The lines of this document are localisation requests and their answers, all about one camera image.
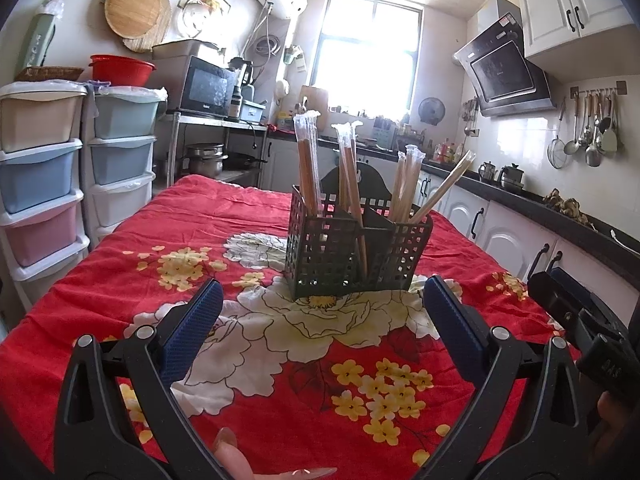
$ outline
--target woven basket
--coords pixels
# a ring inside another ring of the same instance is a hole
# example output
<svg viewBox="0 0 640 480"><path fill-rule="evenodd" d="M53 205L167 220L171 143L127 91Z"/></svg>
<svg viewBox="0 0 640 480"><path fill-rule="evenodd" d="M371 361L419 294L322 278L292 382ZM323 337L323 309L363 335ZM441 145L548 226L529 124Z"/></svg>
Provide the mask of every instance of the woven basket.
<svg viewBox="0 0 640 480"><path fill-rule="evenodd" d="M16 81L49 81L50 79L63 79L66 81L78 81L84 68L74 66L28 66L16 77Z"/></svg>

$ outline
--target wooden chopstick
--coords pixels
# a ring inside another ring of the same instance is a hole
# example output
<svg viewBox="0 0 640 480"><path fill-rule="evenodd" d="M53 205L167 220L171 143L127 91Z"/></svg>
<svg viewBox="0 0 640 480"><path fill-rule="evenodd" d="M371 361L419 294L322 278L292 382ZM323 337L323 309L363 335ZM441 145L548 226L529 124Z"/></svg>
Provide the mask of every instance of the wooden chopstick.
<svg viewBox="0 0 640 480"><path fill-rule="evenodd" d="M422 206L418 212L409 220L409 224L419 224L420 221L428 215L428 213L436 206L436 204L440 201L440 199L447 193L447 191L462 178L465 174L465 171L471 167L474 159L476 158L475 154L472 152L466 152L466 155L460 160L458 165L454 168L454 170L449 174L449 176L445 179L442 185L438 188L436 193L429 199L429 201Z"/></svg>

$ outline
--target kettle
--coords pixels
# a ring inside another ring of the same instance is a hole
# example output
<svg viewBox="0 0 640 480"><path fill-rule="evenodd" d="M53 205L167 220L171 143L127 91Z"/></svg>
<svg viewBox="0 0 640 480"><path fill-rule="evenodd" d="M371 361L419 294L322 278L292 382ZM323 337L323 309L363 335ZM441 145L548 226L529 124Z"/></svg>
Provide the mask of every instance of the kettle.
<svg viewBox="0 0 640 480"><path fill-rule="evenodd" d="M478 175L483 182L492 182L495 177L495 166L489 162L483 162L478 168Z"/></svg>

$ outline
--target upper cabinet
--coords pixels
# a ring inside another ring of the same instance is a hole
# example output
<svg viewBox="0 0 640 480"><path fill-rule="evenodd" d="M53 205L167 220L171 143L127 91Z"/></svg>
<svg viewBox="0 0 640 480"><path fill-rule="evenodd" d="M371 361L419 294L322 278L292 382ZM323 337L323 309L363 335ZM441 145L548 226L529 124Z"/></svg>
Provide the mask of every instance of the upper cabinet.
<svg viewBox="0 0 640 480"><path fill-rule="evenodd" d="M525 56L560 82L640 73L640 31L620 0L520 0L520 10Z"/></svg>
<svg viewBox="0 0 640 480"><path fill-rule="evenodd" d="M527 57L578 37L571 8L570 0L520 0Z"/></svg>

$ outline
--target stainless steel pot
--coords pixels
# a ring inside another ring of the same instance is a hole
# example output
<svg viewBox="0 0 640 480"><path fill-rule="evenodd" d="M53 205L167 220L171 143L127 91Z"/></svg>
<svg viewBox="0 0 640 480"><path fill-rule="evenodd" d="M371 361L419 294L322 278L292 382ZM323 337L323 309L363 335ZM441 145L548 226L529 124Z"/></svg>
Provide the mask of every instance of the stainless steel pot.
<svg viewBox="0 0 640 480"><path fill-rule="evenodd" d="M190 156L189 173L216 178L222 173L222 164L228 157L228 155L211 157Z"/></svg>
<svg viewBox="0 0 640 480"><path fill-rule="evenodd" d="M190 144L187 146L187 158L211 158L222 156L225 152L225 145L219 142L207 144Z"/></svg>
<svg viewBox="0 0 640 480"><path fill-rule="evenodd" d="M492 182L495 178L495 166L491 161L483 162L480 168L478 168L478 175L480 175L480 180Z"/></svg>

